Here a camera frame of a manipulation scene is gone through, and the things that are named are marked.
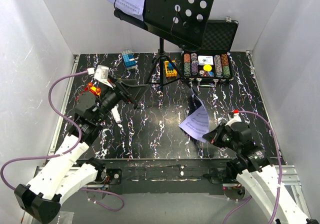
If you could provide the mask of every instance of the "poker chip case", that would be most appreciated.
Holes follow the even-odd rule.
[[[195,67],[192,66],[193,64],[191,64],[191,62],[186,63],[186,67],[191,66],[191,69],[193,70],[192,71],[193,74],[186,72],[184,68],[185,61],[186,61],[186,59],[184,58],[184,55],[187,54],[188,56],[189,54],[191,56],[194,56],[194,54],[192,55],[193,52],[182,50],[181,57],[182,57],[183,65],[181,67],[181,71],[183,76],[189,79],[190,81],[194,81],[194,82],[225,83],[225,82],[232,81],[234,76],[232,72],[232,59],[230,57],[230,50],[238,29],[238,25],[239,25],[238,21],[231,20],[230,17],[227,17],[226,20],[208,20],[205,31],[204,31],[204,35],[203,35],[203,42],[202,42],[201,49],[195,52],[198,57],[212,56],[213,59],[217,55],[221,57],[221,55],[227,54],[229,75],[225,75],[226,77],[217,76],[216,63],[212,65],[212,72],[214,72],[214,76],[201,76],[200,73],[203,74],[203,71],[201,72],[201,70],[203,69],[203,65],[198,65],[197,66],[198,73],[197,75],[193,75],[195,72],[194,72],[194,69],[192,68],[195,68]]]

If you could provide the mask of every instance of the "black music stand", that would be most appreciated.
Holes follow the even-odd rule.
[[[130,24],[160,37],[158,53],[152,61],[152,70],[144,83],[165,86],[182,79],[190,84],[164,51],[164,39],[183,50],[195,52],[202,46],[207,21],[214,0],[145,0],[143,20],[136,19],[116,8],[114,15]],[[171,63],[179,78],[164,83],[164,61]],[[160,65],[160,82],[149,82]]]

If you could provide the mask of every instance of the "poker chip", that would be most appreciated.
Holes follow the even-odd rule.
[[[222,70],[223,70],[223,77],[224,78],[230,78],[230,68],[228,65],[225,65],[222,67]]]
[[[185,62],[183,65],[183,73],[185,77],[191,76],[191,65],[190,62]]]
[[[193,61],[198,61],[198,55],[197,55],[197,53],[191,53],[191,55],[190,55],[190,59],[191,59],[191,63],[193,62]]]
[[[183,62],[190,63],[190,54],[186,53],[183,55]]]
[[[222,66],[229,66],[229,60],[228,60],[228,55],[227,54],[222,54],[221,55],[221,62],[222,62]]]
[[[214,56],[215,75],[217,78],[223,77],[222,63],[219,55]]]
[[[193,60],[191,63],[191,74],[193,76],[198,75],[198,65],[199,65],[199,61],[198,60]]]

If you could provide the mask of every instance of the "table surface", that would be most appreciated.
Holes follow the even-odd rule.
[[[110,68],[109,75],[121,79],[137,79],[143,84],[151,69],[154,53],[136,53],[137,69],[126,70],[121,54],[82,54],[76,72],[104,65]],[[182,65],[180,53],[169,53],[178,67]],[[221,121],[228,121],[228,112],[239,109],[254,111],[267,119],[265,107],[245,52],[231,52],[234,65],[234,79],[230,83],[218,83],[215,88],[199,87],[194,84],[199,97],[204,101],[209,114],[210,129]],[[160,78],[160,68],[152,76],[155,82]],[[66,115],[74,115],[76,97],[84,90],[92,76],[75,77],[66,107]],[[88,159],[202,159],[233,158],[235,154],[225,148],[217,148],[209,143],[190,138],[179,128],[179,124],[195,111],[196,106],[191,91],[180,80],[161,89],[151,85],[140,101],[140,108],[132,104],[119,103],[118,111],[122,122],[115,123],[111,114],[102,123],[99,137],[81,157]],[[249,124],[255,143],[262,145],[270,157],[276,157],[273,138],[267,126],[252,115],[242,115]],[[59,133],[58,148],[67,134],[69,124],[63,121]]]

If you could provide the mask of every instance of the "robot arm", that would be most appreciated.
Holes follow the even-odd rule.
[[[106,120],[108,113],[111,112],[118,122],[117,104],[123,100],[133,103],[136,108],[147,90],[148,85],[137,85],[136,80],[108,78],[108,71],[108,67],[99,65],[94,79],[105,85],[100,88],[90,83],[77,98],[74,121],[81,129],[80,143],[72,151],[62,154],[78,140],[79,133],[72,126],[55,153],[61,156],[50,159],[27,185],[19,184],[14,190],[20,207],[43,224],[50,223],[59,213],[61,205],[84,185],[104,180],[105,166],[95,158],[89,159],[72,175],[65,176],[96,140],[102,130],[100,123]]]
[[[227,124],[220,123],[203,138],[236,153],[236,158],[226,164],[227,176],[237,180],[250,193],[269,219],[276,202],[279,176],[265,150],[254,144],[251,130],[241,122],[239,112],[234,111],[231,116]],[[280,191],[275,219],[273,223],[277,224],[319,224],[301,211],[284,187]]]

